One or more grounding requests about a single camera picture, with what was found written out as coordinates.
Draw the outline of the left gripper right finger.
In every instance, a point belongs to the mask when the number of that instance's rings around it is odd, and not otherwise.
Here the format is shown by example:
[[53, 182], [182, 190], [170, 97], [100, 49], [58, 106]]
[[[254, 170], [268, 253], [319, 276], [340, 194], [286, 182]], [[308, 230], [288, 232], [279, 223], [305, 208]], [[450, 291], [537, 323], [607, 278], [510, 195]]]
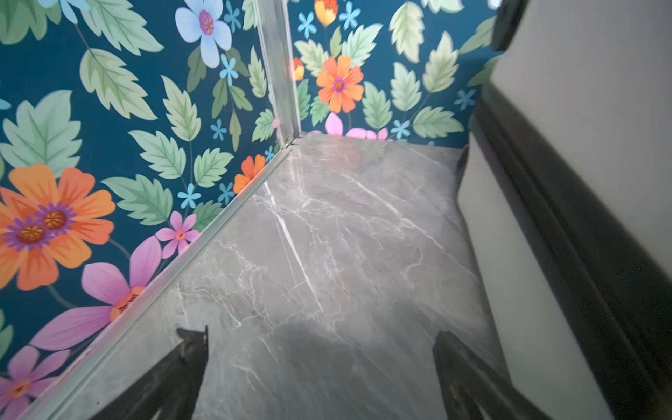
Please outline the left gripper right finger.
[[547, 419], [452, 332], [439, 332], [433, 360], [449, 419]]

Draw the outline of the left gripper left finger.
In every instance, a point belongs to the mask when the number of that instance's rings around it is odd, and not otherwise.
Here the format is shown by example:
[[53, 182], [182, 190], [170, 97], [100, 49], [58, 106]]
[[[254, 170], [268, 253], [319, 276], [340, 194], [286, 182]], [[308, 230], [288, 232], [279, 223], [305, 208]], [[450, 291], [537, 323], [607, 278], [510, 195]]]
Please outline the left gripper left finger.
[[94, 419], [191, 419], [209, 360], [208, 330], [176, 330], [181, 342]]

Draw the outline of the white hard-shell suitcase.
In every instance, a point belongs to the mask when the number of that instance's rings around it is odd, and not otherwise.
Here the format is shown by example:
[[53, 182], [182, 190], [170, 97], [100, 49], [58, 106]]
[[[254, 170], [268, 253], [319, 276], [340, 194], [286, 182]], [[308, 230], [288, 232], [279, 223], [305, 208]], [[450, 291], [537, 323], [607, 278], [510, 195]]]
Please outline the white hard-shell suitcase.
[[510, 380], [554, 419], [668, 419], [671, 4], [492, 7], [458, 205]]

